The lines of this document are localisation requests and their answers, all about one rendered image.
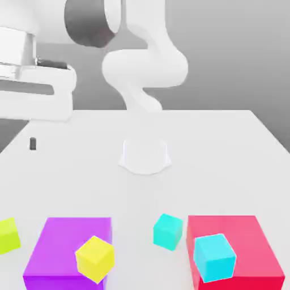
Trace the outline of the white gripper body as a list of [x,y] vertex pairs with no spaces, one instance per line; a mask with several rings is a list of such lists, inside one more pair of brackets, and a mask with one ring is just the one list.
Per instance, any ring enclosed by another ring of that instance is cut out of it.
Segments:
[[70,65],[66,69],[44,66],[0,65],[0,80],[13,83],[49,85],[53,95],[0,91],[0,118],[12,120],[66,121],[73,112],[73,91],[76,72]]

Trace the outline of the small lime cube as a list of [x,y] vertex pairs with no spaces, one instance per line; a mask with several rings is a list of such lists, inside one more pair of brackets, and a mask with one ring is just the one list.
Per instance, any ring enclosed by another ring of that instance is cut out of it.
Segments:
[[13,217],[0,221],[0,254],[21,247],[18,230]]

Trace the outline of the small yellow cube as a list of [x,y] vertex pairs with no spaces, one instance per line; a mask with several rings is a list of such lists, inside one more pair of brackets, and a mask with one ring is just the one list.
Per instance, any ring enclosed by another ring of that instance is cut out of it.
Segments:
[[114,267],[114,247],[92,236],[75,252],[75,258],[78,272],[99,284]]

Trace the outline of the small turquoise cube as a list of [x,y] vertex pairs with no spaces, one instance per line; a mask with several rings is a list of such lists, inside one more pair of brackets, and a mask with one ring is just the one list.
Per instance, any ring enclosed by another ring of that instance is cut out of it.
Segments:
[[183,220],[162,214],[153,227],[153,243],[174,251],[182,237]]

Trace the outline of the small cyan cube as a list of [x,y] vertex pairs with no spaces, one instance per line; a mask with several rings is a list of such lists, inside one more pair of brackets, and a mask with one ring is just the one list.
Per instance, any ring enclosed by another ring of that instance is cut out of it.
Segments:
[[194,239],[193,261],[204,283],[232,278],[236,259],[236,253],[222,233]]

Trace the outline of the large purple box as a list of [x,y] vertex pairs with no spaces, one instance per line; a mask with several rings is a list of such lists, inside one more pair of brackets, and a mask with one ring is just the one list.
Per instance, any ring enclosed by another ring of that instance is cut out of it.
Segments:
[[26,290],[106,290],[77,270],[75,252],[91,238],[112,243],[109,217],[49,217],[23,273]]

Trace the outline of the large red box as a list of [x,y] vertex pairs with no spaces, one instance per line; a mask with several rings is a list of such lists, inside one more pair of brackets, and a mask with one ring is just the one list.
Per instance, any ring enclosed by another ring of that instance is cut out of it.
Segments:
[[[204,283],[193,261],[194,239],[219,233],[237,255],[233,277]],[[194,290],[282,290],[285,274],[255,216],[190,215],[186,245]]]

